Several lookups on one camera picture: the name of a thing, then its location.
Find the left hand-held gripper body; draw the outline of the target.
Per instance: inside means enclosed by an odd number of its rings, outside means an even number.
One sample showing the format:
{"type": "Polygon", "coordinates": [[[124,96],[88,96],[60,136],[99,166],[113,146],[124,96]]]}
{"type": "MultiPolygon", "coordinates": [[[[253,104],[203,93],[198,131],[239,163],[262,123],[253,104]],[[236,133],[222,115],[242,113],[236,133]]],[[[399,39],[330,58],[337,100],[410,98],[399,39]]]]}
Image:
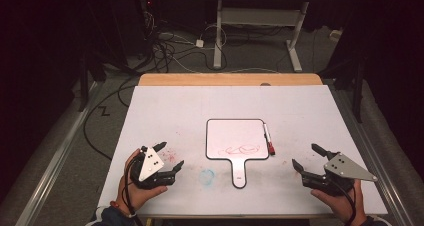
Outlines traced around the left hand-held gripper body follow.
{"type": "Polygon", "coordinates": [[[152,147],[143,146],[140,154],[130,164],[130,179],[139,189],[153,189],[169,186],[175,182],[176,174],[171,171],[161,172],[164,162],[152,147]]]}

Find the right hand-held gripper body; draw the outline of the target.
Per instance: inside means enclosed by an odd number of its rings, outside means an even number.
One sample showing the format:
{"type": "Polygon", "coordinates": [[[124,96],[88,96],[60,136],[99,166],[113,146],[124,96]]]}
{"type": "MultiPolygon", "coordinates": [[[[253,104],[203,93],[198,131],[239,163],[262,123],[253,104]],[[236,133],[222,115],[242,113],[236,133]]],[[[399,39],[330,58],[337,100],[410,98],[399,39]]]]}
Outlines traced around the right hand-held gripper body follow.
{"type": "Polygon", "coordinates": [[[300,167],[302,184],[318,189],[330,196],[342,196],[354,187],[354,180],[376,182],[378,178],[341,152],[318,151],[328,162],[323,166],[325,173],[318,175],[300,167]]]}

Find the white marker with red cap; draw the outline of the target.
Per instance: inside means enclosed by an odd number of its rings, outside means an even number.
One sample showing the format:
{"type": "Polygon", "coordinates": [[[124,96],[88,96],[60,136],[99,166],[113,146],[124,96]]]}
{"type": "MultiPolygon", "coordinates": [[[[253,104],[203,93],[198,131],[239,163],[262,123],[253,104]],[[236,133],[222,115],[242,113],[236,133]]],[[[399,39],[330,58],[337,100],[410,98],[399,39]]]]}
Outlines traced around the white marker with red cap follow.
{"type": "Polygon", "coordinates": [[[271,156],[275,156],[275,149],[273,147],[271,137],[270,137],[270,133],[269,133],[269,130],[268,130],[268,126],[267,126],[266,123],[263,124],[263,128],[264,128],[265,139],[266,139],[266,142],[267,142],[268,152],[271,156]]]}

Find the white paddle whiteboard black rim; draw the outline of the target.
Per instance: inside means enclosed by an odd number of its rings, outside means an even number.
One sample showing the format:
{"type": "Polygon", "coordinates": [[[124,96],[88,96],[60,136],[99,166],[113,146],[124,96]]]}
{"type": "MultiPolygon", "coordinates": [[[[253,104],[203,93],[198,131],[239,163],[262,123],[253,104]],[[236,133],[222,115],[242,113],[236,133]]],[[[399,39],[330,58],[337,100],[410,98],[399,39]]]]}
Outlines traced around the white paddle whiteboard black rim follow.
{"type": "Polygon", "coordinates": [[[206,157],[231,163],[232,184],[247,184],[246,162],[266,160],[268,141],[261,119],[209,119],[206,125],[206,157]]]}

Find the person's left hand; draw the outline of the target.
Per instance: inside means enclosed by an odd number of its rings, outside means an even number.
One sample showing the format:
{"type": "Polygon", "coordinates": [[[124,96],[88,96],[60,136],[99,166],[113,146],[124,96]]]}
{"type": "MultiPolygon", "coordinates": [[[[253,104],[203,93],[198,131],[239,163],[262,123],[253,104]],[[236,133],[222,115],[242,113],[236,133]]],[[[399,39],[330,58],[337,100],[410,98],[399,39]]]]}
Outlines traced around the person's left hand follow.
{"type": "Polygon", "coordinates": [[[129,176],[130,164],[134,157],[140,154],[140,150],[136,149],[126,160],[124,173],[120,179],[118,193],[114,200],[121,206],[125,206],[128,210],[138,211],[148,200],[166,192],[167,186],[158,186],[150,190],[137,188],[131,181],[129,176]]]}

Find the person's right hand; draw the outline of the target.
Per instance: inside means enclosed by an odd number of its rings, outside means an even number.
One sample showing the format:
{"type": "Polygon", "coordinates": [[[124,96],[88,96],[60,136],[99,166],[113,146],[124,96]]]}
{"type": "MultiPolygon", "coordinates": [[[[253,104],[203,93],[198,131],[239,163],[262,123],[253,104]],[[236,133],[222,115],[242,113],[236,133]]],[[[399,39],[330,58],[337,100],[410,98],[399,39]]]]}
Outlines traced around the person's right hand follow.
{"type": "Polygon", "coordinates": [[[350,201],[345,196],[333,197],[317,189],[313,189],[311,194],[326,204],[344,224],[361,226],[367,220],[360,180],[356,180],[354,188],[348,192],[351,201],[355,203],[355,208],[352,208],[350,201]]]}

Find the red wrist band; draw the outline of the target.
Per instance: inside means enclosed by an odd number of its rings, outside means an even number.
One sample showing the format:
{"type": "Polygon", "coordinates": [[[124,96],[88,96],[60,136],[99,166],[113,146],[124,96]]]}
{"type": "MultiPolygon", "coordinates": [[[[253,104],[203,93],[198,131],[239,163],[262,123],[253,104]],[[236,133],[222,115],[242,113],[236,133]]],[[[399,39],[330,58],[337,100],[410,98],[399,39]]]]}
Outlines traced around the red wrist band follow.
{"type": "Polygon", "coordinates": [[[129,218],[130,214],[128,209],[125,206],[121,206],[120,204],[118,204],[115,201],[111,201],[110,202],[110,206],[116,210],[118,210],[124,217],[129,218]]]}

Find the black metal stand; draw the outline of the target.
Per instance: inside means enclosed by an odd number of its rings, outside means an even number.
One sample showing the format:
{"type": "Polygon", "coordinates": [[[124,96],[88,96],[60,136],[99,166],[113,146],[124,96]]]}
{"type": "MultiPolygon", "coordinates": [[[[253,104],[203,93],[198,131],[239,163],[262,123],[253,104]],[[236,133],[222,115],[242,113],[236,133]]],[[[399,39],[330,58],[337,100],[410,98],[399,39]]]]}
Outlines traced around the black metal stand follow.
{"type": "Polygon", "coordinates": [[[346,90],[348,88],[353,90],[352,113],[355,116],[356,121],[361,123],[364,60],[361,58],[347,59],[336,64],[332,70],[336,75],[334,86],[338,90],[346,90]]]}
{"type": "Polygon", "coordinates": [[[85,52],[80,60],[80,106],[79,111],[82,112],[89,100],[89,84],[88,74],[91,74],[95,82],[104,82],[106,80],[106,73],[102,64],[101,54],[98,51],[85,52]]]}

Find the wooden table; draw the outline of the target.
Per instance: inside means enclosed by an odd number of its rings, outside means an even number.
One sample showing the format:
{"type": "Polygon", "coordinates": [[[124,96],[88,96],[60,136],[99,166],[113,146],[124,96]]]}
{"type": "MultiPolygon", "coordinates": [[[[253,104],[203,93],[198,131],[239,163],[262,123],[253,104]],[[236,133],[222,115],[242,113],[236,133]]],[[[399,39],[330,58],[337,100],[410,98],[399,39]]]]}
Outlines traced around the wooden table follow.
{"type": "Polygon", "coordinates": [[[322,85],[313,73],[156,73],[144,74],[139,86],[303,86],[322,85]]]}

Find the aluminium floor rail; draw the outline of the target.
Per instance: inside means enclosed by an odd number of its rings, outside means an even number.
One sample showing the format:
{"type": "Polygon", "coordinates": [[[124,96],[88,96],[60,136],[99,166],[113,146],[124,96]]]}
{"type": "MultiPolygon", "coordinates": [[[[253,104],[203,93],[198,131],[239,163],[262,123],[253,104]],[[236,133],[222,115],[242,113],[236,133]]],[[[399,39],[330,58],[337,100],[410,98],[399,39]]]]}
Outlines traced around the aluminium floor rail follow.
{"type": "Polygon", "coordinates": [[[92,101],[102,86],[102,83],[97,82],[89,84],[89,100],[83,108],[80,108],[81,90],[75,90],[77,96],[30,157],[17,181],[18,195],[26,200],[26,204],[14,226],[32,226],[36,221],[73,147],[74,138],[88,115],[92,101]]]}
{"type": "Polygon", "coordinates": [[[362,93],[359,122],[353,114],[353,93],[331,90],[366,166],[378,177],[375,184],[393,226],[419,226],[422,180],[398,144],[368,87],[362,93]]]}

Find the white metal desk frame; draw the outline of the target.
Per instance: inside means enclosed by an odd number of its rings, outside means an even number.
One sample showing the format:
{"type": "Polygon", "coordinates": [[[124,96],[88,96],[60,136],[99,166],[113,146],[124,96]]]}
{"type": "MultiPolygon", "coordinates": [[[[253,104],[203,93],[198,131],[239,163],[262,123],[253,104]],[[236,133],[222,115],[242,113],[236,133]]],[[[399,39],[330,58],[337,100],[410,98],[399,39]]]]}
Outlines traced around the white metal desk frame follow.
{"type": "Polygon", "coordinates": [[[303,1],[298,9],[268,9],[259,6],[223,6],[223,0],[217,0],[216,11],[216,38],[214,46],[214,69],[222,69],[223,46],[227,39],[227,34],[222,28],[223,25],[250,25],[250,26],[279,26],[293,27],[292,38],[285,42],[286,51],[291,60],[291,65],[295,72],[302,72],[297,52],[296,44],[301,28],[309,7],[309,1],[303,1]]]}

